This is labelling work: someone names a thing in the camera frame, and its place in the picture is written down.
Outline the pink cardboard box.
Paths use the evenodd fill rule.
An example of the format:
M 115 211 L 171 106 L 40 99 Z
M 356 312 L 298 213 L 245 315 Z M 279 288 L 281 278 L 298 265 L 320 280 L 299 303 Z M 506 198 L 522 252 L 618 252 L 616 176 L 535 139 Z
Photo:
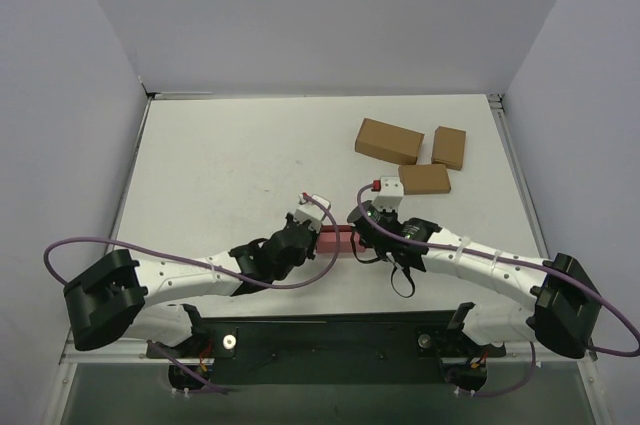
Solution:
M 333 254 L 336 248 L 339 248 L 340 254 L 351 253 L 353 249 L 356 249 L 358 253 L 364 251 L 364 248 L 358 242 L 359 235 L 355 234 L 354 238 L 351 238 L 352 228 L 349 225 L 339 225 L 338 232 L 339 235 L 336 235 L 332 226 L 322 226 L 315 251 L 318 254 Z

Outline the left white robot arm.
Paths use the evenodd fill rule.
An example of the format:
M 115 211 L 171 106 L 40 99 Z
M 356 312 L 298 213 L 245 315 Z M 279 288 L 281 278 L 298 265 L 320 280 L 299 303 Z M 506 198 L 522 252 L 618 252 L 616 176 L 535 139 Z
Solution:
M 205 332 L 188 299 L 254 294 L 284 280 L 313 258 L 321 218 L 296 211 L 268 239 L 256 239 L 205 259 L 203 265 L 136 260 L 114 250 L 63 289 L 74 344 L 91 351 L 120 338 L 152 340 L 193 356 Z

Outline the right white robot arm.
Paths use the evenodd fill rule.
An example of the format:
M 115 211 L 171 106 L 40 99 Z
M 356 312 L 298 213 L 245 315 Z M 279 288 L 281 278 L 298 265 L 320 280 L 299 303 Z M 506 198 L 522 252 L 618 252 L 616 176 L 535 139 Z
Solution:
M 354 209 L 348 222 L 364 247 L 405 274 L 445 274 L 512 300 L 510 306 L 472 307 L 462 332 L 474 344 L 537 341 L 571 359 L 587 352 L 601 305 L 597 288 L 574 257 L 519 258 L 423 219 L 399 222 L 396 213 L 373 205 Z

